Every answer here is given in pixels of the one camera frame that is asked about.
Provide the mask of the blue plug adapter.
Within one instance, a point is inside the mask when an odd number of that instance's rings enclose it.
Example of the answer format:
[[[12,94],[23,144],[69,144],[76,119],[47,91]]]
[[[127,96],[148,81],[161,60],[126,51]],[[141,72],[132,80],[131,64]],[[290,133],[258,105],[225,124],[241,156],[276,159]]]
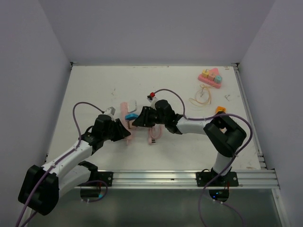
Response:
[[[135,114],[135,113],[130,113],[125,115],[125,120],[126,121],[132,121],[138,118],[139,115]]]

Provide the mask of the white plug adapter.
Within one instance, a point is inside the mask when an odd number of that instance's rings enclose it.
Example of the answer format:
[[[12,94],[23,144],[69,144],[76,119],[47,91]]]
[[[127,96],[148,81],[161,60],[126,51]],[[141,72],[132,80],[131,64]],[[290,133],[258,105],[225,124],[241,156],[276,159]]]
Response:
[[[137,111],[137,101],[136,100],[130,100],[127,102],[127,111],[129,113],[133,113]]]

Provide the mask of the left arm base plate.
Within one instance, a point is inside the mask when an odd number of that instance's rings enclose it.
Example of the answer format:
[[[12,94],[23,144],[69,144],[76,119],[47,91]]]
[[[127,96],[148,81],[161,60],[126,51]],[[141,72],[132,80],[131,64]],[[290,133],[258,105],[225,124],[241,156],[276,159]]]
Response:
[[[97,181],[103,181],[107,184],[108,187],[112,186],[112,181],[113,181],[113,172],[110,171],[96,171],[94,173],[91,174],[90,178],[89,178],[89,185],[92,186],[103,186],[104,184],[101,182],[97,182]]]

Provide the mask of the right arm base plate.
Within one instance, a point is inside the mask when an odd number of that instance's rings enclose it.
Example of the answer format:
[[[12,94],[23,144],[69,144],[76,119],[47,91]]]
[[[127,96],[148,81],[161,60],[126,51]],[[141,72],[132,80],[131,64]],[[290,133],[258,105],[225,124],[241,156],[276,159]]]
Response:
[[[220,175],[217,176],[217,173],[214,170],[208,170],[204,169],[200,172],[196,172],[196,183],[198,187],[204,187],[207,185],[209,181],[211,181],[210,184],[208,184],[208,187],[238,187],[239,186],[239,181],[238,181],[238,176],[236,172],[229,171],[226,175]]]

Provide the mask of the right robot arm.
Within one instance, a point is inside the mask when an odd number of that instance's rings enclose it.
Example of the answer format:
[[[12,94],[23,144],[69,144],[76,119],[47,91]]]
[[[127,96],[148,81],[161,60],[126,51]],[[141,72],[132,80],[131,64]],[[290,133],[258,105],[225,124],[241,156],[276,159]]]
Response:
[[[181,114],[175,113],[166,100],[157,101],[154,107],[144,106],[132,123],[135,127],[146,128],[152,128],[156,124],[164,125],[172,134],[206,135],[217,151],[211,180],[218,186],[228,180],[230,162],[247,137],[244,129],[227,115],[218,114],[209,120],[189,120]]]

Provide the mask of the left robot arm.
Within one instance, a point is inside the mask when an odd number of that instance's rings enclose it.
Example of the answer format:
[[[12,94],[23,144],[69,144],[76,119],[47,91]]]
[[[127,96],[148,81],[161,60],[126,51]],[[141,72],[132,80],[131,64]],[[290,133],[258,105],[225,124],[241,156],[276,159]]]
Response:
[[[28,169],[18,201],[45,216],[55,208],[60,197],[78,185],[106,186],[97,166],[86,159],[102,148],[105,141],[115,142],[130,135],[119,119],[99,115],[69,151],[41,167],[33,165]]]

